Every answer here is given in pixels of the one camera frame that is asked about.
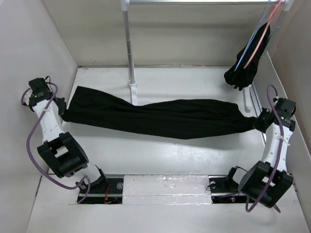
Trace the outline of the black trousers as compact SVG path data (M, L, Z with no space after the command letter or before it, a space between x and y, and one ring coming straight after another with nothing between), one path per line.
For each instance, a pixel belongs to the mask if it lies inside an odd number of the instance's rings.
M257 121L254 116L244 116L235 103L192 99L136 106L82 86L76 88L61 118L65 122L185 140L244 133L253 130Z

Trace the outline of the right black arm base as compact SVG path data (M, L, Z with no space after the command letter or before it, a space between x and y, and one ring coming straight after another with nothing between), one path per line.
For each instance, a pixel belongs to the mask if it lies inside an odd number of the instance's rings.
M212 204L237 204L245 203L246 196L237 191L238 184L235 181L229 181L225 177L211 178L206 191L211 194Z

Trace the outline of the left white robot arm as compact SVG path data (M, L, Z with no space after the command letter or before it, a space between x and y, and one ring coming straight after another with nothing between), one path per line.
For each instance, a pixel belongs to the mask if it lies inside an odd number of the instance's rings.
M64 98L56 97L56 90L48 86L44 78L29 81L29 96L23 95L23 105L38 116L35 126L40 126L43 134L43 144L37 148L38 154L58 178L82 176L87 182L77 183L83 189L104 192L108 188L108 179L97 166L89 165L89 159L68 132L65 132L61 123L61 116L66 109Z

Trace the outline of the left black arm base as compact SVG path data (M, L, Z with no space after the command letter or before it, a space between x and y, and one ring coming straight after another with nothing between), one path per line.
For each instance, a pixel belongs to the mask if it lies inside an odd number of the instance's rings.
M77 201L81 204L122 204L123 183L124 176L107 176L107 183L92 184L86 197L87 187L80 189Z

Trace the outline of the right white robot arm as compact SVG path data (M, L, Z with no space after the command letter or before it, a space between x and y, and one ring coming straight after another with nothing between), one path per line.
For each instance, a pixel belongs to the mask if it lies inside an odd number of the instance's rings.
M267 208L276 203L293 184L293 177L287 172L286 154L289 140L295 130L295 102L275 98L272 110L263 108L255 129L266 134L262 159L248 170L242 179L233 174L225 178L230 191L246 195L246 210L250 212L258 203Z

